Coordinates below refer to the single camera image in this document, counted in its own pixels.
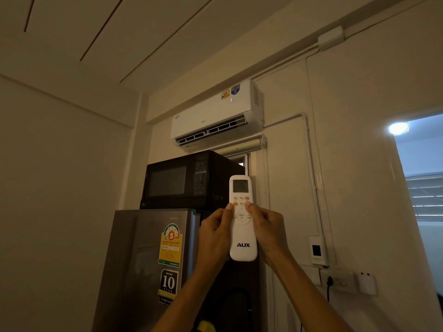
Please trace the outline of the person's left hand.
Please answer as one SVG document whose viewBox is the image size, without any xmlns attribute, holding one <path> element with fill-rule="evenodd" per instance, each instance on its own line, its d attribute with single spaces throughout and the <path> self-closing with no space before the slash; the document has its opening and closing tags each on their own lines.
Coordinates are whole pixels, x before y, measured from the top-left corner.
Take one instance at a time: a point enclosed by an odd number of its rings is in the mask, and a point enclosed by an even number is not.
<svg viewBox="0 0 443 332">
<path fill-rule="evenodd" d="M 225 208 L 220 208 L 204 219 L 199 229 L 196 268 L 217 275 L 227 261 L 231 247 L 231 230 L 222 226 Z"/>
</svg>

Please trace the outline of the person's right hand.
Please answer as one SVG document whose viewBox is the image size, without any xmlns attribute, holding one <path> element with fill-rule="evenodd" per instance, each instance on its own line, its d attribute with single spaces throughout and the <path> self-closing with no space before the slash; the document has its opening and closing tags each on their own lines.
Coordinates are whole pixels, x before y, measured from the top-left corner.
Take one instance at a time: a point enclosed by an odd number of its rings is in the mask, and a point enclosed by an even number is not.
<svg viewBox="0 0 443 332">
<path fill-rule="evenodd" d="M 254 225 L 254 233 L 263 251 L 265 262 L 276 271 L 280 265 L 291 258 L 283 215 L 260 207 L 262 224 Z"/>
</svg>

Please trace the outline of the white air conditioner remote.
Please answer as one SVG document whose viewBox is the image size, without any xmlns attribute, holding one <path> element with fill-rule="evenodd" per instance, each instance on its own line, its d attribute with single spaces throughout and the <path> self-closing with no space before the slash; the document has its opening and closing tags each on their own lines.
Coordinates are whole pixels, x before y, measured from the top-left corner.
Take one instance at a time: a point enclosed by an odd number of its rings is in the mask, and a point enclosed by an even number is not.
<svg viewBox="0 0 443 332">
<path fill-rule="evenodd" d="M 245 208 L 246 202 L 253 203 L 252 181 L 249 176 L 231 176 L 229 202 L 233 205 L 230 258 L 238 262 L 252 262 L 257 258 L 258 249 L 252 217 Z"/>
</svg>

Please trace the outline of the person's left forearm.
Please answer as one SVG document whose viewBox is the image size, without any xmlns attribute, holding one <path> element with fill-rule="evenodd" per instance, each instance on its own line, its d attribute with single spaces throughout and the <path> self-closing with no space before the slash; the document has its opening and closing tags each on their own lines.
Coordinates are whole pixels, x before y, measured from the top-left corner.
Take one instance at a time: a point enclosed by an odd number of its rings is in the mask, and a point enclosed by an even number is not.
<svg viewBox="0 0 443 332">
<path fill-rule="evenodd" d="M 195 270 L 152 332 L 192 332 L 195 319 L 227 258 L 198 259 Z"/>
</svg>

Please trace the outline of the yellow green energy label sticker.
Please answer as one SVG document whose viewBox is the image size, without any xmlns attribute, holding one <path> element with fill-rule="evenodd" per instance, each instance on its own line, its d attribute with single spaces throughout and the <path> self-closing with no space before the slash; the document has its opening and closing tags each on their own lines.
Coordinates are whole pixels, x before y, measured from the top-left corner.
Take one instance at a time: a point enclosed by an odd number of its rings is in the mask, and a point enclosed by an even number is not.
<svg viewBox="0 0 443 332">
<path fill-rule="evenodd" d="M 168 224 L 161 234 L 158 263 L 180 268 L 183 235 L 175 223 Z"/>
</svg>

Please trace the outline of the rolled window blind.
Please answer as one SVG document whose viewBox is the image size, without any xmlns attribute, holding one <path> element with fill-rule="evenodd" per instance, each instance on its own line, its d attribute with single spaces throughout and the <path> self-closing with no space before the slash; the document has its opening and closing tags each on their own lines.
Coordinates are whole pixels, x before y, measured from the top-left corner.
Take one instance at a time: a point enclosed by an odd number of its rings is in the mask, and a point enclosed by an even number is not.
<svg viewBox="0 0 443 332">
<path fill-rule="evenodd" d="M 267 146 L 267 137 L 264 134 L 255 134 L 250 137 L 214 147 L 211 150 L 225 157 L 238 157 L 257 150 L 263 150 Z"/>
</svg>

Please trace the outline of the black warranty sticker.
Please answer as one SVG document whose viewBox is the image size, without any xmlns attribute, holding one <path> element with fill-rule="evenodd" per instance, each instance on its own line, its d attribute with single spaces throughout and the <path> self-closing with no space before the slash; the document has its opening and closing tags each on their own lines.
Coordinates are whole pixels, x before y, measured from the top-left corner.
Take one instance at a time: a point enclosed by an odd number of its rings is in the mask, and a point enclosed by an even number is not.
<svg viewBox="0 0 443 332">
<path fill-rule="evenodd" d="M 170 305 L 176 298 L 179 286 L 179 272 L 162 269 L 160 273 L 158 299 L 160 303 Z"/>
</svg>

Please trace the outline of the round ceiling lamp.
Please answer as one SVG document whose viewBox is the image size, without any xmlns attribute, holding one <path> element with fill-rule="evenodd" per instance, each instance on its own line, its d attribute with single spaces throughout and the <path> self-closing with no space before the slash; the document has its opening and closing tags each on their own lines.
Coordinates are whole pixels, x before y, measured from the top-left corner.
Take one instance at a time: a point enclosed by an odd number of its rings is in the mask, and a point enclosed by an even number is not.
<svg viewBox="0 0 443 332">
<path fill-rule="evenodd" d="M 400 136 L 410 131 L 408 122 L 395 122 L 388 126 L 388 131 L 393 136 Z"/>
</svg>

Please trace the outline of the louvered glass window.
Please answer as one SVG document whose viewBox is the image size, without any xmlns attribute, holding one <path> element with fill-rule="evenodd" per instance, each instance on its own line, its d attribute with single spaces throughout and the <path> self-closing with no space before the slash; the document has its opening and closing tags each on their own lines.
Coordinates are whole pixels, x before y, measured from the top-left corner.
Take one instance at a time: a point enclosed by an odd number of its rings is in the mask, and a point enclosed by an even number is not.
<svg viewBox="0 0 443 332">
<path fill-rule="evenodd" d="M 416 220 L 443 222 L 443 173 L 405 179 Z"/>
</svg>

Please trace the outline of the white junction box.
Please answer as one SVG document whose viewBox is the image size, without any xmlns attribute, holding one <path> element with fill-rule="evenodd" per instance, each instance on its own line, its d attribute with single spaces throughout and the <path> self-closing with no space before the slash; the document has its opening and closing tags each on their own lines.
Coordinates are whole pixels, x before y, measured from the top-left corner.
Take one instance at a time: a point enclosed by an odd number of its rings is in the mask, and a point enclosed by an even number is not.
<svg viewBox="0 0 443 332">
<path fill-rule="evenodd" d="M 318 37 L 317 44 L 319 51 L 328 50 L 345 41 L 345 33 L 342 26 L 335 27 Z"/>
</svg>

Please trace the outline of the white wall conduit pipe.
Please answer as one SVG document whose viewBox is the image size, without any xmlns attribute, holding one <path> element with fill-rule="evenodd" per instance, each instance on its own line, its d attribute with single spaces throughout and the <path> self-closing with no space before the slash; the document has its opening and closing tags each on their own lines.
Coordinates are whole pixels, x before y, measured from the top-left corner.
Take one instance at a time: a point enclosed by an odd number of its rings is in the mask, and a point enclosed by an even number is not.
<svg viewBox="0 0 443 332">
<path fill-rule="evenodd" d="M 317 186 L 317 180 L 316 180 L 316 175 L 315 175 L 315 170 L 314 170 L 311 138 L 310 138 L 310 133 L 309 133 L 309 123 L 308 123 L 307 115 L 303 112 L 300 112 L 300 113 L 296 113 L 294 115 L 291 115 L 287 118 L 278 120 L 276 122 L 271 122 L 268 124 L 266 124 L 264 122 L 263 128 L 266 129 L 269 127 L 274 127 L 274 126 L 277 126 L 281 123 L 288 122 L 288 121 L 291 121 L 291 120 L 294 120 L 297 118 L 302 118 L 303 125 L 304 125 L 303 131 L 304 131 L 304 138 L 305 138 L 305 148 L 306 148 L 306 153 L 307 153 L 308 168 L 309 168 L 309 174 L 310 174 L 310 180 L 311 180 L 312 199 L 313 199 L 313 203 L 314 203 L 314 211 L 315 211 L 315 218 L 316 218 L 316 222 L 317 222 L 318 235 L 323 236 L 325 239 L 322 216 L 321 216 L 321 209 L 320 209 L 320 204 L 319 204 L 319 199 L 318 199 L 318 186 Z"/>
</svg>

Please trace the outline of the white breaker switch box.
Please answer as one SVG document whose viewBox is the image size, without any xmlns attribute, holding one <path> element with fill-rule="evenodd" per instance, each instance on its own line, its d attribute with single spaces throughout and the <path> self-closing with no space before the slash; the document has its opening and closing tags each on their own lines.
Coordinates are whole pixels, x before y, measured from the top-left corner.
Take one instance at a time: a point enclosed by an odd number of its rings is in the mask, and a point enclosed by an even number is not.
<svg viewBox="0 0 443 332">
<path fill-rule="evenodd" d="M 329 267 L 325 239 L 321 235 L 309 236 L 311 263 L 315 266 Z"/>
</svg>

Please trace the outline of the white wall plate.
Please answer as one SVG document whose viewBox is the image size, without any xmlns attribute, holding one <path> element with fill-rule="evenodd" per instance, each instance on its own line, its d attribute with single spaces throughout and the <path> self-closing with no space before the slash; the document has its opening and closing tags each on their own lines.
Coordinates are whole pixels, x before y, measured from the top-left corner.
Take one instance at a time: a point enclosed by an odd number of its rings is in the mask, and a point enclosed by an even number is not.
<svg viewBox="0 0 443 332">
<path fill-rule="evenodd" d="M 303 271 L 307 274 L 312 283 L 316 286 L 322 286 L 320 276 L 320 268 L 317 266 L 301 266 Z"/>
</svg>

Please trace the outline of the white wall air conditioner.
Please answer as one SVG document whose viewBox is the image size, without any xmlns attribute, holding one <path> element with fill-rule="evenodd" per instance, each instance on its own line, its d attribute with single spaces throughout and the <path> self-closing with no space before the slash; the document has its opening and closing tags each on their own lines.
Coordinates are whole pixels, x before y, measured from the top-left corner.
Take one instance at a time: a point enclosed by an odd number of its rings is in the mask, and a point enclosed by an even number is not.
<svg viewBox="0 0 443 332">
<path fill-rule="evenodd" d="M 194 152 L 241 139 L 263 130 L 263 92 L 245 80 L 172 118 L 171 142 Z"/>
</svg>

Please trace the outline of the white wall power socket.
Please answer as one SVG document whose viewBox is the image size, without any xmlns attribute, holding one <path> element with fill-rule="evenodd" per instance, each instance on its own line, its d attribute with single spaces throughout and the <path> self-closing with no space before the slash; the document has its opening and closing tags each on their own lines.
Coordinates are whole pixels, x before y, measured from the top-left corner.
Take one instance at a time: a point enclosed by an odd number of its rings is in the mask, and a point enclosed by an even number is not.
<svg viewBox="0 0 443 332">
<path fill-rule="evenodd" d="M 333 280 L 333 285 L 330 287 L 330 290 L 357 294 L 357 279 L 353 272 L 348 270 L 322 268 L 320 270 L 320 279 L 322 287 L 325 289 L 327 288 L 327 280 L 329 277 Z"/>
</svg>

